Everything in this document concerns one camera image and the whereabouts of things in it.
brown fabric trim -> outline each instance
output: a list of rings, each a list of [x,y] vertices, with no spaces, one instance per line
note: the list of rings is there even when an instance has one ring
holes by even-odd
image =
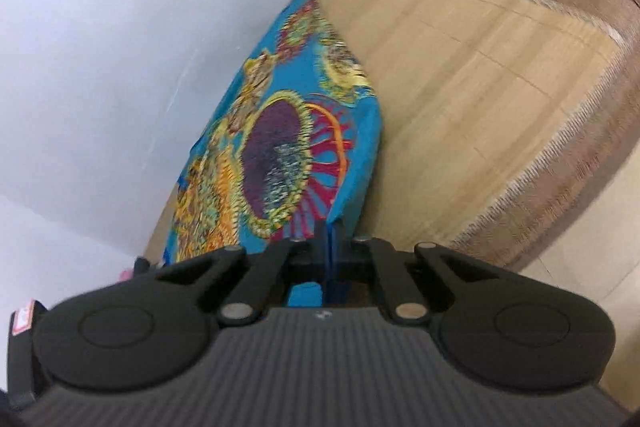
[[[453,241],[469,254],[522,267],[557,238],[606,186],[640,138],[639,0],[549,0],[616,29],[623,54],[516,188]]]

beige mat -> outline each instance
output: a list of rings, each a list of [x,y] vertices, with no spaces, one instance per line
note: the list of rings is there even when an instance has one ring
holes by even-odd
[[[378,94],[361,221],[526,263],[638,139],[636,0],[320,0]]]

folded cloth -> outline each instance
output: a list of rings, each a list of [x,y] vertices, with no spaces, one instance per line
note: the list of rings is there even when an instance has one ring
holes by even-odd
[[[318,0],[292,0],[218,105],[178,178],[166,263],[353,232],[378,149],[378,101]]]

label sticker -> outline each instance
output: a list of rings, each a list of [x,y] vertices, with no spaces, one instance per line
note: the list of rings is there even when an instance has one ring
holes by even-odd
[[[31,329],[31,322],[33,321],[33,308],[35,301],[32,300],[26,306],[16,310],[14,316],[14,327],[12,328],[13,335],[18,335],[23,331]]]

white wall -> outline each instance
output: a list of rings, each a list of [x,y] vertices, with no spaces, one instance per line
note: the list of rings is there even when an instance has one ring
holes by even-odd
[[[13,311],[32,298],[50,309],[73,295],[118,281],[132,258],[51,223],[0,196],[0,388]]]
[[[0,0],[0,194],[140,253],[286,1]]]

